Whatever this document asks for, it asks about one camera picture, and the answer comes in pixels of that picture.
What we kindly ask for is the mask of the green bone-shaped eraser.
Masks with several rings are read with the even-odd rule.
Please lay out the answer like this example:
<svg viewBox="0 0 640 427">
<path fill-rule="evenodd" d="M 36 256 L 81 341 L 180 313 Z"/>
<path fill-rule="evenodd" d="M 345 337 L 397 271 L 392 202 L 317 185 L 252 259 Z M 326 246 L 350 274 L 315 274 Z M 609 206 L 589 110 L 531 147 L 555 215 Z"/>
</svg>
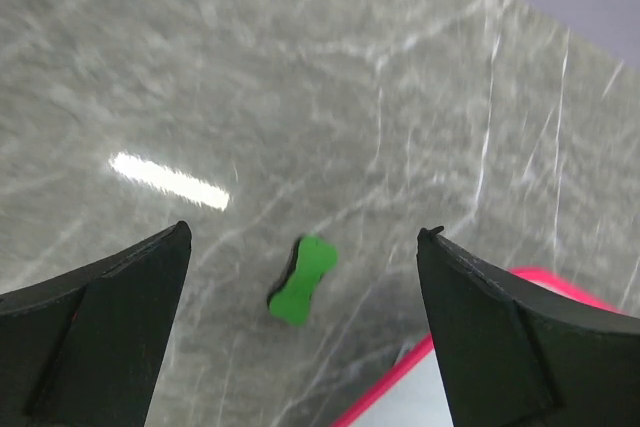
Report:
<svg viewBox="0 0 640 427">
<path fill-rule="evenodd" d="M 331 243 L 318 236 L 300 236 L 283 275 L 267 296 L 269 313 L 288 324 L 303 325 L 309 318 L 318 285 L 337 263 L 338 251 Z"/>
</svg>

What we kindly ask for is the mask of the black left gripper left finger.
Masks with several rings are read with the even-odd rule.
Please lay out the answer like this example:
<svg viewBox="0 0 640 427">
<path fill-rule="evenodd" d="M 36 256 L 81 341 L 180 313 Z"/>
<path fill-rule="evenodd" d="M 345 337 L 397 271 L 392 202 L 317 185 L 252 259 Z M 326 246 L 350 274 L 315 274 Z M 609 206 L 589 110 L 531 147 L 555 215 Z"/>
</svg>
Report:
<svg viewBox="0 0 640 427">
<path fill-rule="evenodd" d="M 2 425 L 144 425 L 191 240 L 180 221 L 105 259 L 2 294 Z"/>
</svg>

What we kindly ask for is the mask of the pink-framed whiteboard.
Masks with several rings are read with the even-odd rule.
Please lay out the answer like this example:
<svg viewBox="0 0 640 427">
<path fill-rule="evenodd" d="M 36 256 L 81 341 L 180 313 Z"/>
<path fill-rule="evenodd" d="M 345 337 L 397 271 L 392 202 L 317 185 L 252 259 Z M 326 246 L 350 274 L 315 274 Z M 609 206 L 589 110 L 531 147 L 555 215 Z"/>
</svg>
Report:
<svg viewBox="0 0 640 427">
<path fill-rule="evenodd" d="M 334 423 L 334 427 L 451 426 L 433 338 L 406 344 L 394 366 Z"/>
</svg>

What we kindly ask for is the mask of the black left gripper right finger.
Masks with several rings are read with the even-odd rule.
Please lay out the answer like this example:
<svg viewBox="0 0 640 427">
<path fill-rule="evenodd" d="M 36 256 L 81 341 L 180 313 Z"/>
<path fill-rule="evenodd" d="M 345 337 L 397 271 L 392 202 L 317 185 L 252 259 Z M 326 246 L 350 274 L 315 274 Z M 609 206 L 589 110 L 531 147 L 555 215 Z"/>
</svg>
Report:
<svg viewBox="0 0 640 427">
<path fill-rule="evenodd" d="M 417 269 L 456 426 L 636 426 L 639 321 L 475 257 L 440 227 Z"/>
</svg>

